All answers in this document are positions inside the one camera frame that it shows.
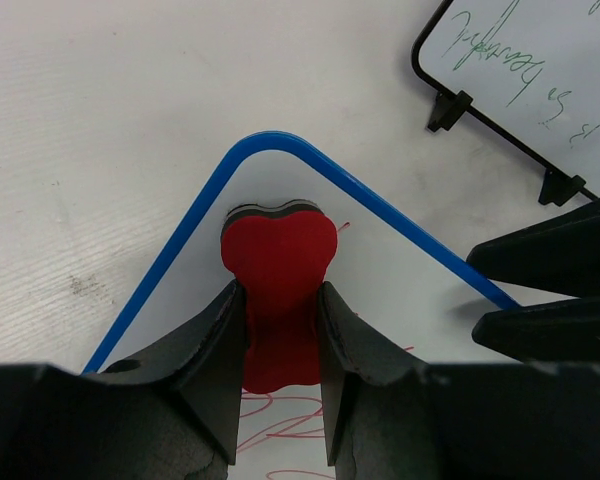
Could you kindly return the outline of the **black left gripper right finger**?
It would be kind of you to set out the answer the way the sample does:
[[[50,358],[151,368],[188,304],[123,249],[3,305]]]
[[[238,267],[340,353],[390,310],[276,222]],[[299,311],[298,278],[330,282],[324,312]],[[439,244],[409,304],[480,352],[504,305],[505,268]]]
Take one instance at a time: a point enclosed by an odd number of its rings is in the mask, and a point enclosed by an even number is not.
[[[429,364],[324,283],[326,456],[340,479],[600,479],[600,363]]]

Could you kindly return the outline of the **black-framed whiteboard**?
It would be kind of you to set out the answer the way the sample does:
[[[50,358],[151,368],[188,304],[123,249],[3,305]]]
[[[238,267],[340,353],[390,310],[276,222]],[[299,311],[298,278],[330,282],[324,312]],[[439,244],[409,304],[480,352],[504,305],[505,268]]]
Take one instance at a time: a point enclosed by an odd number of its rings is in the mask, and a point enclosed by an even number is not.
[[[600,196],[600,1],[445,1],[416,74],[538,162]]]

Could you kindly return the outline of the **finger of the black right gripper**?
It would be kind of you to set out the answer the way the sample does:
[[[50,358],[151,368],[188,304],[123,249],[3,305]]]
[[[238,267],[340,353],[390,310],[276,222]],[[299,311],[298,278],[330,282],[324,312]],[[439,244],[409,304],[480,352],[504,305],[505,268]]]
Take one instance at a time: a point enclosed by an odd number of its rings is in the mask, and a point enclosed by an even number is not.
[[[600,198],[483,242],[466,262],[485,277],[568,295],[600,295]]]
[[[472,339],[522,362],[600,363],[600,296],[487,313]]]

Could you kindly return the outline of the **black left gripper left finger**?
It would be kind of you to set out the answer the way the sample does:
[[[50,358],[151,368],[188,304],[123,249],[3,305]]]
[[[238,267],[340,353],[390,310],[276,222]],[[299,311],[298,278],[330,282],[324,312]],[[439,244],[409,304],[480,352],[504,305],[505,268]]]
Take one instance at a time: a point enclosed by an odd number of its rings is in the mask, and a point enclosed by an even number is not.
[[[0,364],[0,479],[223,479],[235,461],[245,292],[105,371]]]

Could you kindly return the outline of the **red heart-shaped eraser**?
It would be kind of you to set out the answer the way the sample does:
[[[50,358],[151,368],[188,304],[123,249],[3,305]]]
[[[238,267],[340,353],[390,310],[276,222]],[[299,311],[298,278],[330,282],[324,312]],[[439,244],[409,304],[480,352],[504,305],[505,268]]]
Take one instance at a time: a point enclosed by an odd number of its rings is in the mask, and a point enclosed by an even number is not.
[[[308,200],[244,204],[228,213],[220,246],[246,292],[244,389],[317,384],[317,297],[337,251],[334,223]]]

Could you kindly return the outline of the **blue-framed whiteboard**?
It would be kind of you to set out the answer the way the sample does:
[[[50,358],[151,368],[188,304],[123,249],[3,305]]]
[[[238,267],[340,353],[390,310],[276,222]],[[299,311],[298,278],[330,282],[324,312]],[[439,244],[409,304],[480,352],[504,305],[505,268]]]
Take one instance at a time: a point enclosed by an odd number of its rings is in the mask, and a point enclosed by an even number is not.
[[[220,254],[229,211],[293,199],[338,228],[326,277],[374,329],[428,362],[496,362],[471,331],[512,298],[305,140],[263,132],[236,143],[167,241],[86,364],[100,371],[191,319],[230,281]],[[243,395],[233,479],[438,479],[431,434],[408,414],[413,398],[354,410],[336,467],[327,463],[317,387]]]

